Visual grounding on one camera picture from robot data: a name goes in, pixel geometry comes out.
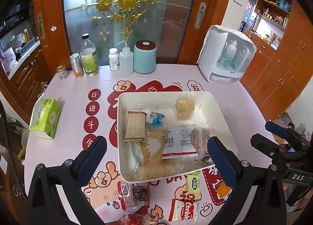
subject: white plastic squeeze bottle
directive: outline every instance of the white plastic squeeze bottle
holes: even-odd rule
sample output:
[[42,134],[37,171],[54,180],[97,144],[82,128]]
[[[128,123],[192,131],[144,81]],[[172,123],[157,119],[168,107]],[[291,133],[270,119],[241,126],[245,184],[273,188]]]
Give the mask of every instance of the white plastic squeeze bottle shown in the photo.
[[133,74],[133,60],[134,54],[130,51],[130,47],[127,46],[126,41],[121,41],[116,44],[120,45],[121,43],[125,43],[125,47],[123,48],[122,52],[120,53],[120,69],[121,72],[125,77],[128,77]]
[[109,65],[110,65],[110,70],[112,71],[116,71],[120,68],[120,61],[119,61],[117,48],[111,48],[109,50]]

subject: white appliance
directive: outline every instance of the white appliance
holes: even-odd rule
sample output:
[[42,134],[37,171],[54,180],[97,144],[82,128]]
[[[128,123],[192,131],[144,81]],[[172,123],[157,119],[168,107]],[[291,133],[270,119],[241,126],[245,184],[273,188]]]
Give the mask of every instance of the white appliance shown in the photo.
[[237,83],[256,52],[256,46],[242,32],[211,26],[197,64],[211,83]]

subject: light blue canister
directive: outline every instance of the light blue canister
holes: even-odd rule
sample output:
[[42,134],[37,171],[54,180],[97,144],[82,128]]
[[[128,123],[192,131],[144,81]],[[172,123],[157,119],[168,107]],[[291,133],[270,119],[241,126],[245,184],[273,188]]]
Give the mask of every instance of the light blue canister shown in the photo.
[[152,41],[138,41],[134,47],[134,71],[148,74],[156,69],[157,49]]

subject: small glass jar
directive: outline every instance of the small glass jar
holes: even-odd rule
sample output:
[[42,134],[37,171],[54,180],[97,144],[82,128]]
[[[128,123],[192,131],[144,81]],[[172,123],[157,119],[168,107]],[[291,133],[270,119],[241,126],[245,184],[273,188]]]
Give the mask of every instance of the small glass jar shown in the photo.
[[59,65],[55,70],[57,71],[61,80],[65,80],[67,78],[65,65]]

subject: green snack package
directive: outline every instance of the green snack package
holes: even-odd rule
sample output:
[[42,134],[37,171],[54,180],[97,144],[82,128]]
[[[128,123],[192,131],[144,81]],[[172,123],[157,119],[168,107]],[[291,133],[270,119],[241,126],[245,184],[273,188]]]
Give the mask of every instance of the green snack package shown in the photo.
[[201,171],[190,173],[186,178],[186,194],[198,194],[200,193],[200,178]]
[[42,95],[32,110],[29,130],[37,137],[54,139],[60,112],[61,108],[55,99],[44,99]]

